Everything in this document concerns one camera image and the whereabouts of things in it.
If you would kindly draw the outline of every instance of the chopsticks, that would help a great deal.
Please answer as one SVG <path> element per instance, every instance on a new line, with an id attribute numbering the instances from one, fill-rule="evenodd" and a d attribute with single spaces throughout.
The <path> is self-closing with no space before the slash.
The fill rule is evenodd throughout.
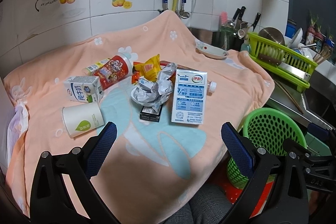
<path id="1" fill-rule="evenodd" d="M 274 80 L 274 83 L 276 83 L 276 85 L 283 91 L 283 93 L 287 95 L 287 97 L 291 100 L 291 102 L 295 105 L 295 107 L 301 112 L 301 114 L 303 114 L 302 108 L 299 106 L 299 104 L 294 99 L 294 97 L 289 93 L 289 91 L 286 90 L 286 88 L 280 82 Z"/>
<path id="2" fill-rule="evenodd" d="M 327 60 L 331 56 L 329 49 L 321 49 L 319 52 L 314 56 L 313 61 L 315 61 L 318 65 L 322 62 Z"/>

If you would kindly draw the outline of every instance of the person's lap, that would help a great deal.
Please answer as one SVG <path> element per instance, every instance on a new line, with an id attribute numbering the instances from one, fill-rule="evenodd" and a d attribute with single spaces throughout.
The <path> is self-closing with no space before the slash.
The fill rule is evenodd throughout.
<path id="1" fill-rule="evenodd" d="M 218 224 L 231 206 L 220 187 L 204 184 L 186 205 L 160 224 Z"/>

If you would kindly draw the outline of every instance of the milk carton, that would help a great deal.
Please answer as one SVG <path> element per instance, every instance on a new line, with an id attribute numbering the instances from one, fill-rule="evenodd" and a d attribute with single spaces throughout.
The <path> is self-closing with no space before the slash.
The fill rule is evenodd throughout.
<path id="1" fill-rule="evenodd" d="M 97 102 L 103 98 L 98 76 L 73 76 L 63 82 L 71 101 Z"/>
<path id="2" fill-rule="evenodd" d="M 207 74 L 201 71 L 176 70 L 172 122 L 203 124 Z"/>

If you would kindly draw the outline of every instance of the peach towel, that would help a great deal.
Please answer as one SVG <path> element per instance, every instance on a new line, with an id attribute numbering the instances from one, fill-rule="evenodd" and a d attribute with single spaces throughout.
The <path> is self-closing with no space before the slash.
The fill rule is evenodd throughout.
<path id="1" fill-rule="evenodd" d="M 129 98 L 130 78 L 105 91 L 100 108 L 105 123 L 117 125 L 118 138 L 91 182 L 123 224 L 158 223 L 188 202 L 227 151 L 221 140 L 222 124 L 229 121 L 238 128 L 249 112 L 266 103 L 274 89 L 272 78 L 247 52 L 229 51 L 224 61 L 197 53 L 195 37 L 172 11 L 141 26 L 44 54 L 4 79 L 8 94 L 24 78 L 23 91 L 30 89 L 26 98 L 29 128 L 14 146 L 6 177 L 24 214 L 29 215 L 32 181 L 41 153 L 69 153 L 101 130 L 75 139 L 68 136 L 61 109 L 78 103 L 67 100 L 63 81 L 82 75 L 82 68 L 118 51 L 139 62 L 159 53 L 161 60 L 207 71 L 208 79 L 217 82 L 216 92 L 206 100 L 204 124 L 198 127 L 171 123 L 171 100 L 159 123 L 139 120 L 141 107 Z M 64 179 L 77 212 L 87 216 L 69 177 Z"/>

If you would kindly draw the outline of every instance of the red snack canister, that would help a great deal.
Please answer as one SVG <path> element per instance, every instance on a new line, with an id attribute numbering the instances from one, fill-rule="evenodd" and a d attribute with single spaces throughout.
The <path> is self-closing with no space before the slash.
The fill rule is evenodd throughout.
<path id="1" fill-rule="evenodd" d="M 132 74 L 132 64 L 122 53 L 111 58 L 102 68 L 93 75 L 98 76 L 103 90 L 112 86 L 122 78 Z"/>

